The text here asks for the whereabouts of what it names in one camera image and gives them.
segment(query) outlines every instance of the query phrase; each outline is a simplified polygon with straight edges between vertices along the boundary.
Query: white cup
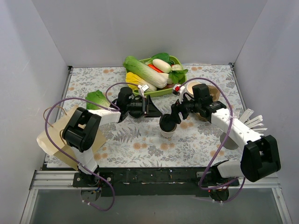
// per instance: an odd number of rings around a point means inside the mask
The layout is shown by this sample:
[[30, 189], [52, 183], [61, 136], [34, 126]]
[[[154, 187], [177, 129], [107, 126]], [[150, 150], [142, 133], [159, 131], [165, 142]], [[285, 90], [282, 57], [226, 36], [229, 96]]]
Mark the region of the white cup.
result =
[[161, 135], [164, 137], [164, 138], [171, 138], [175, 132], [175, 130], [177, 129], [177, 124], [175, 125], [174, 129], [171, 131], [171, 132], [165, 132], [161, 129]]

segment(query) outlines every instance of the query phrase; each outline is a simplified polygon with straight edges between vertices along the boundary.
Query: leaf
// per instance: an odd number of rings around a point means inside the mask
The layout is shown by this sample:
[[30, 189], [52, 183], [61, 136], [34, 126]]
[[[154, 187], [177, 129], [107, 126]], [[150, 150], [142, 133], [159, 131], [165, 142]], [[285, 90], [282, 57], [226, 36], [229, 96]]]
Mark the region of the leaf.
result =
[[188, 69], [185, 70], [175, 70], [169, 73], [169, 78], [173, 81], [174, 84], [182, 82], [185, 74], [188, 72]]
[[[85, 99], [92, 101], [98, 105], [104, 106], [104, 107], [109, 107], [110, 103], [107, 101], [106, 97], [104, 94], [100, 91], [94, 91], [94, 92], [89, 92]], [[101, 109], [100, 107], [91, 104], [91, 103], [86, 103], [86, 109], [88, 110], [98, 110]]]
[[179, 84], [183, 84], [184, 83], [184, 79], [182, 78], [181, 80], [178, 81]]
[[145, 64], [152, 64], [154, 59], [161, 59], [162, 61], [167, 62], [170, 64], [169, 54], [167, 53], [159, 53], [150, 58]]
[[151, 166], [152, 166], [152, 167], [155, 167], [155, 164], [154, 164], [154, 162], [152, 162], [152, 161], [149, 161], [149, 163], [151, 164]]
[[176, 77], [175, 75], [173, 75], [172, 72], [169, 73], [169, 78], [173, 81], [174, 84], [178, 83], [178, 77]]
[[129, 127], [128, 129], [122, 128], [122, 130], [119, 130], [119, 133], [114, 136], [113, 140], [128, 143], [129, 141], [132, 142], [134, 138], [141, 136], [139, 129], [136, 129], [136, 127], [134, 129]]
[[149, 165], [146, 164], [145, 162], [142, 162], [142, 163], [143, 163], [144, 167], [149, 167]]
[[182, 70], [184, 70], [184, 68], [181, 64], [175, 64], [171, 67], [171, 71], [182, 71]]

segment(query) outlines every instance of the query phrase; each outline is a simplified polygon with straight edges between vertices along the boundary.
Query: floral tablecloth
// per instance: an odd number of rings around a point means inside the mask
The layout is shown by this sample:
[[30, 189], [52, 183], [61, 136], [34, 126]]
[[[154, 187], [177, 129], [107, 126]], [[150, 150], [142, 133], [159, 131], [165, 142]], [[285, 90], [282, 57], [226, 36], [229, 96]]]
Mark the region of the floral tablecloth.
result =
[[[221, 87], [233, 106], [236, 116], [243, 113], [243, 106], [229, 65], [184, 65], [189, 70], [187, 78], [209, 78]], [[88, 92], [106, 89], [117, 82], [125, 81], [123, 67], [74, 68], [66, 97], [85, 98]], [[117, 98], [122, 85], [115, 86], [109, 93], [110, 99]], [[152, 98], [162, 113], [170, 113], [170, 106], [177, 96], [165, 95]], [[69, 110], [74, 104], [85, 107], [85, 102], [65, 101]], [[199, 120], [190, 114], [176, 129], [172, 138], [161, 136], [159, 118], [134, 119], [128, 116], [122, 123], [100, 127], [107, 142], [94, 155], [100, 167], [197, 167], [206, 166], [220, 145], [222, 131], [216, 126]], [[240, 149], [223, 148], [215, 163], [226, 159], [240, 159]], [[47, 167], [68, 167], [54, 156], [50, 156]]]

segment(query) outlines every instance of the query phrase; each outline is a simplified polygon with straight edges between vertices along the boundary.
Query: white radish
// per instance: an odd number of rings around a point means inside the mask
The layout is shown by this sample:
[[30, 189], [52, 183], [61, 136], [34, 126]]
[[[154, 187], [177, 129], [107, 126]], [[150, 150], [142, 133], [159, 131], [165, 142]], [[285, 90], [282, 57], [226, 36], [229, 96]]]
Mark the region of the white radish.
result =
[[167, 73], [163, 73], [163, 72], [159, 72], [160, 75], [164, 76], [165, 78], [167, 78], [167, 84], [173, 84], [173, 81], [171, 78], [169, 78], [169, 74]]
[[154, 59], [153, 65], [162, 72], [169, 73], [171, 71], [171, 66], [161, 59]]

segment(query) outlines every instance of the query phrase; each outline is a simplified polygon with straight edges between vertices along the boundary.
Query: brown paper bag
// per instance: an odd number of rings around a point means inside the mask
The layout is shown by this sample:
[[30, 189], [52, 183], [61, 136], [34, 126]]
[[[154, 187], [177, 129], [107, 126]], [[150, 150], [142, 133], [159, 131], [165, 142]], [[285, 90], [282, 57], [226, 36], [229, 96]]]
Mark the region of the brown paper bag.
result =
[[[213, 97], [213, 102], [218, 101], [220, 96], [220, 91], [215, 86], [212, 85], [207, 85], [207, 86], [209, 88], [209, 92], [211, 96]], [[199, 113], [197, 113], [196, 116], [200, 120], [207, 121], [207, 119], [203, 118]]]
[[[71, 155], [72, 157], [76, 158], [73, 150], [70, 146], [65, 145], [65, 142], [62, 141], [60, 138], [60, 131], [65, 128], [69, 120], [71, 119], [72, 115], [74, 114], [75, 110], [78, 108], [78, 105], [73, 106], [69, 111], [66, 112], [62, 118], [56, 121], [52, 126], [48, 127], [49, 135], [53, 139], [53, 141], [67, 154]], [[64, 155], [60, 152], [48, 139], [46, 132], [43, 131], [37, 137], [37, 143], [43, 151], [49, 155], [53, 155], [60, 159], [61, 161], [65, 162], [67, 165], [72, 167], [75, 170], [78, 170], [77, 163]], [[95, 137], [92, 149], [93, 153], [97, 152], [99, 148], [106, 142], [105, 136], [102, 134], [101, 131], [98, 130], [97, 135]]]

